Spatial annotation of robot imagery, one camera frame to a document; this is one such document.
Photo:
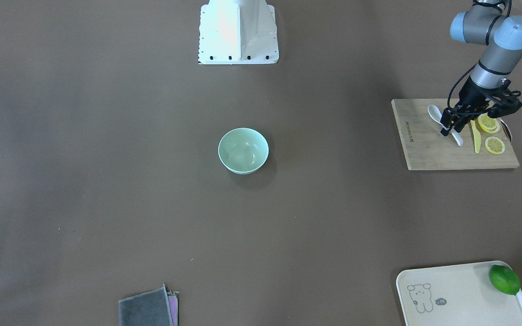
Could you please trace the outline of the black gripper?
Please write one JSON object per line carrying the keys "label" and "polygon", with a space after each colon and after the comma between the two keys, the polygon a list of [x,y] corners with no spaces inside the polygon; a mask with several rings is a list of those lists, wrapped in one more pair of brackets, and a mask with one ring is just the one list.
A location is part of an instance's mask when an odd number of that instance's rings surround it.
{"label": "black gripper", "polygon": [[504,117],[516,113],[522,108],[520,91],[509,89],[511,81],[502,78],[495,82],[495,88],[488,89],[478,86],[470,77],[467,78],[459,91],[459,101],[453,108],[443,110],[440,123],[442,136],[451,132],[461,132],[472,119],[481,114],[490,118]]}

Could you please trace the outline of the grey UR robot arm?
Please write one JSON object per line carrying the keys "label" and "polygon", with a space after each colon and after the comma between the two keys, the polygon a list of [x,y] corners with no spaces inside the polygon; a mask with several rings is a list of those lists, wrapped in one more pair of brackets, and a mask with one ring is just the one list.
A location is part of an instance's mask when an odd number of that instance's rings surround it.
{"label": "grey UR robot arm", "polygon": [[451,38],[484,45],[485,51],[462,75],[456,104],[443,110],[443,136],[461,132],[482,114],[501,118],[522,107],[520,91],[509,89],[509,76],[522,60],[522,16],[511,15],[511,6],[509,0],[475,0],[470,10],[453,19]]}

